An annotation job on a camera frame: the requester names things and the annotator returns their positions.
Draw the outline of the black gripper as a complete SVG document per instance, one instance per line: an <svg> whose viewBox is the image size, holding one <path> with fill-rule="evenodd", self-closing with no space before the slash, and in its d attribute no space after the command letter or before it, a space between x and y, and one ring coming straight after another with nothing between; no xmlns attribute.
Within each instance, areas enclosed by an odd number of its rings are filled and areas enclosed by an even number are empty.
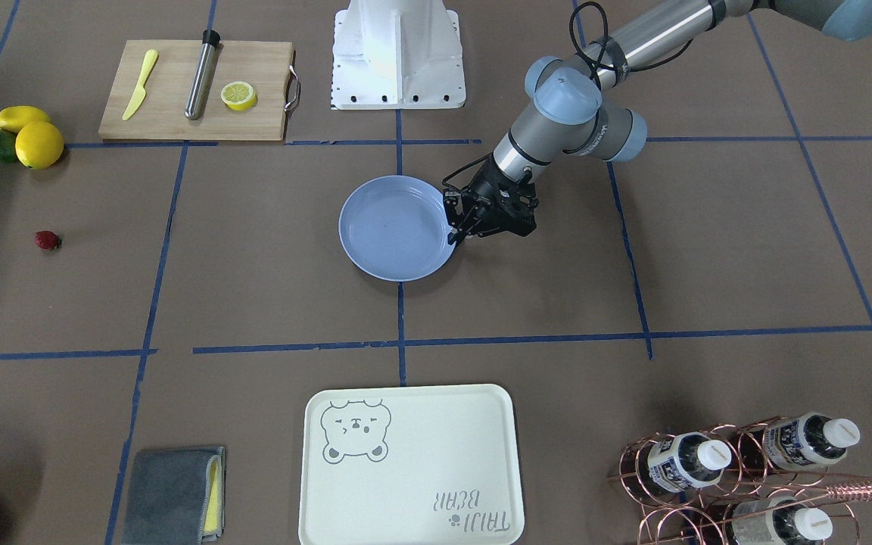
<svg viewBox="0 0 872 545"><path fill-rule="evenodd" d="M450 184L453 177L474 166L480 169L470 183L462 188ZM500 170L491 155L485 155L444 177L442 186L450 246L499 232L526 237L537 228L535 210L539 200L530 168L523 169L515 181Z"/></svg>

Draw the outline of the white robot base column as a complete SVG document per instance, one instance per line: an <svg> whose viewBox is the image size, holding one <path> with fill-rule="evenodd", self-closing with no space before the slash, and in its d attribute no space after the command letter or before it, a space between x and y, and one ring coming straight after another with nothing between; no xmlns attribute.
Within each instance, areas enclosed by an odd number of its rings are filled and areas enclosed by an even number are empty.
<svg viewBox="0 0 872 545"><path fill-rule="evenodd" d="M466 103L460 21L443 1L350 1L332 28L332 110Z"/></svg>

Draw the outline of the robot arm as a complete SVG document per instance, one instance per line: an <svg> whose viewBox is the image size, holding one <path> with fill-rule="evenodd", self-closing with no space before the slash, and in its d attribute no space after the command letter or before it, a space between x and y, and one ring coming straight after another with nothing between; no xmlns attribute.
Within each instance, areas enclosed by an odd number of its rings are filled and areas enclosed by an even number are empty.
<svg viewBox="0 0 872 545"><path fill-rule="evenodd" d="M443 204L457 246L471 237L536 229L536 185L554 159L634 159L647 141L645 120L606 99L632 73L664 65L696 36L757 9L785 15L846 42L872 35L872 1L665 1L586 45L572 40L567 58L546 56L524 76L529 103L487 156L475 160L470 183L443 180Z"/></svg>

